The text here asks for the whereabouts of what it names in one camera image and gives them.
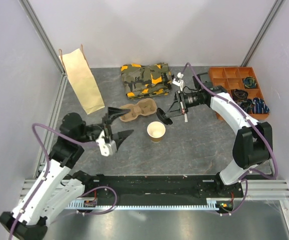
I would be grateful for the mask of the brown paper bag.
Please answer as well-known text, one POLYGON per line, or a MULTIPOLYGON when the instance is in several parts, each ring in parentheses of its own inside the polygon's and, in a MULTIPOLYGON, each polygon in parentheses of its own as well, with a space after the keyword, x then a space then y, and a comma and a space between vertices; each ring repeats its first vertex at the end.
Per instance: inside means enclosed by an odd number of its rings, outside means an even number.
POLYGON ((59 59, 66 72, 69 83, 86 114, 105 107, 96 79, 84 54, 83 45, 71 53, 58 50, 59 59))

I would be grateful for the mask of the brown paper coffee cup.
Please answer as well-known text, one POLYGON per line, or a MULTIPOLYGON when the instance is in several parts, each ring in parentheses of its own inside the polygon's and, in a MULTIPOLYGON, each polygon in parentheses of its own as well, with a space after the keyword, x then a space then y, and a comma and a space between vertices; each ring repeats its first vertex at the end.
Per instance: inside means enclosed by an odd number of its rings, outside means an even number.
POLYGON ((166 127, 160 121, 153 121, 147 126, 146 131, 151 141, 157 143, 163 139, 166 133, 166 127))

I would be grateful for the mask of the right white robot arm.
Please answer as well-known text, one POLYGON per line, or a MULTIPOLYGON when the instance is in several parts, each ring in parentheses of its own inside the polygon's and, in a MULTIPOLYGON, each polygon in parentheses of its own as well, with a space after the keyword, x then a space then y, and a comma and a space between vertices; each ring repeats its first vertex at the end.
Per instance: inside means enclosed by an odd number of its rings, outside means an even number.
POLYGON ((231 192, 231 185, 241 181, 248 171, 271 159, 272 127, 268 122, 259 122, 246 113, 221 85, 202 82, 198 75, 193 78, 196 89, 190 92, 184 92, 183 89, 176 91, 168 111, 158 108, 156 115, 165 125, 171 125, 172 118, 186 116, 189 108, 207 105, 226 121, 235 133, 233 159, 216 174, 213 184, 214 193, 225 197, 231 192))

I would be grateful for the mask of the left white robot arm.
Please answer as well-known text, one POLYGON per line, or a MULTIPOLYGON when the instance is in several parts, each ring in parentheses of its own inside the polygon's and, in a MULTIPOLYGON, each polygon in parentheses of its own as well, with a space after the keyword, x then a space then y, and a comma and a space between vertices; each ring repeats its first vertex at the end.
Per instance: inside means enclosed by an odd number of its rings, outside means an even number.
POLYGON ((33 133, 37 132, 36 127, 41 127, 58 138, 50 152, 44 146, 41 148, 46 164, 26 196, 12 211, 4 211, 0 215, 0 223, 8 231, 9 239, 43 239, 48 226, 71 201, 93 194, 94 184, 84 172, 75 173, 62 190, 58 193, 54 191, 86 147, 98 147, 105 157, 118 151, 133 130, 113 133, 111 124, 129 112, 130 109, 108 107, 101 123, 91 125, 86 124, 78 113, 71 112, 62 119, 59 132, 43 124, 32 125, 33 133))

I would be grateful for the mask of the cardboard cup carrier tray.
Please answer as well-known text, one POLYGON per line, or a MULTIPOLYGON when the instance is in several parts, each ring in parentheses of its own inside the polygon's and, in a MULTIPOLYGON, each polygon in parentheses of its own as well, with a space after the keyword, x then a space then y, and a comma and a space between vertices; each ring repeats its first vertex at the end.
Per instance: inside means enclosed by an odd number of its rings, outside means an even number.
POLYGON ((128 109, 130 110, 128 113, 120 116, 120 120, 122 122, 131 122, 135 120, 138 116, 149 116, 153 115, 157 112, 157 104, 151 98, 145 98, 138 101, 136 104, 125 104, 120 107, 121 109, 128 109))

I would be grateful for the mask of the black plastic cup lid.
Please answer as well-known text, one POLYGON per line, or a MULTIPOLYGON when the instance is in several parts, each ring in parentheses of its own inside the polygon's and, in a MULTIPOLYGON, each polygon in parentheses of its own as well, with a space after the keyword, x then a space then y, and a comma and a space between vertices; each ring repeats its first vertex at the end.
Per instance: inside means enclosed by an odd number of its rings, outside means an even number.
POLYGON ((170 118, 166 117, 166 113, 160 107, 157 108, 156 115, 163 124, 165 125, 173 124, 173 121, 170 118))

